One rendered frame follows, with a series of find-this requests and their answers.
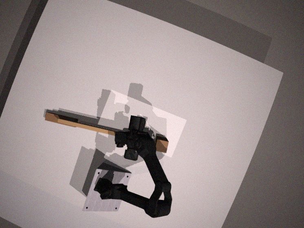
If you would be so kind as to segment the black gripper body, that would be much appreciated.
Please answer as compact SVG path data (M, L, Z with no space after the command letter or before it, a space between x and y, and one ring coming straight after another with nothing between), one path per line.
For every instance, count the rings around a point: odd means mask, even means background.
M138 158L138 153L137 152L135 152L135 153L128 153L128 152L126 152L126 149L125 149L124 158L136 161L137 158Z

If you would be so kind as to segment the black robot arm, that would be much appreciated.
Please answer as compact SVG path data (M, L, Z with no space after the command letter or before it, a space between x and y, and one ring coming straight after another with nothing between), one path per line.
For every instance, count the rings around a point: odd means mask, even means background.
M145 118L130 117L130 132L116 132L115 144L117 147L127 145L126 152L137 153L144 159L146 166L154 181L155 188L150 198L145 198L127 190L127 185L112 184L108 179L99 178L94 191L100 193L102 200L118 199L144 209L152 218L167 216L171 210L172 195L171 183L166 178L165 172L156 155L156 145L148 132L144 132ZM130 135L128 136L128 133ZM164 200L160 200L161 194Z

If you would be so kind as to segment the long brown wooden rail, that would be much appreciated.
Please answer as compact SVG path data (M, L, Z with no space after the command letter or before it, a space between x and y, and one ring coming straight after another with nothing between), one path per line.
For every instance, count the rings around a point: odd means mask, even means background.
M71 126L75 126L75 127L80 127L80 128L84 128L84 129L88 129L88 130L101 132L103 134L113 135L113 136L115 136L115 133L117 132L117 131L114 131L114 130L104 129L104 128L100 128L100 127L96 127L96 126L92 126L92 125L79 123L79 122L73 122L73 121L69 121L69 120L66 120L66 119L62 119L62 118L58 119L58 122L63 123L63 124L67 124L67 125L71 125Z

